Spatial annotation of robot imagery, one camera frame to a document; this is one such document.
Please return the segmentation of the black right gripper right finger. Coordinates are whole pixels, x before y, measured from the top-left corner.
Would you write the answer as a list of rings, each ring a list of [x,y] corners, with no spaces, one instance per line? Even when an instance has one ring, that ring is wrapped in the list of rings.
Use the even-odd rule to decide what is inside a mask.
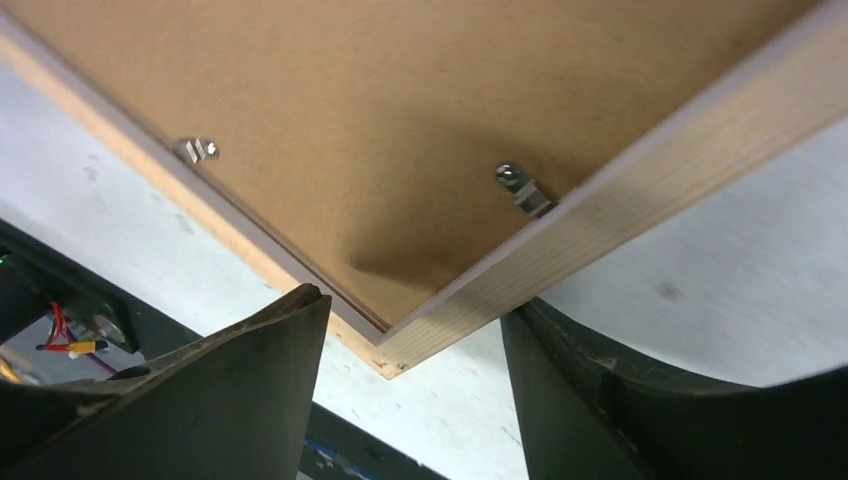
[[[533,479],[843,479],[847,371],[770,387],[699,375],[531,300],[501,332]]]

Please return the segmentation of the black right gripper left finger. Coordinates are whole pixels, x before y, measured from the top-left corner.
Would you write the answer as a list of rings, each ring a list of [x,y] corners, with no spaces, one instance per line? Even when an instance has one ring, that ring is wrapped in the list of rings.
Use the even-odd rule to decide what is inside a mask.
[[[5,479],[293,479],[331,300],[304,284],[106,380],[1,387]]]

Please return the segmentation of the brown cardboard backing board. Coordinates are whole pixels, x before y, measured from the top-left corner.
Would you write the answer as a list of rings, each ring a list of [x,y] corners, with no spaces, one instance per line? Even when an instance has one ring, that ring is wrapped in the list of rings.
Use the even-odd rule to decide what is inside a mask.
[[[393,324],[809,1],[5,1],[370,315]]]

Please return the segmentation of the white wooden picture frame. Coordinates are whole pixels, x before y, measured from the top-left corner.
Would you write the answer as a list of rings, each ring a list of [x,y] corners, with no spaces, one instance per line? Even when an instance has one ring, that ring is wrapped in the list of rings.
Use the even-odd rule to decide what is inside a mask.
[[[847,5],[812,8],[404,319],[373,317],[203,171],[1,8],[1,58],[280,290],[314,284],[331,328],[402,374],[847,113]]]

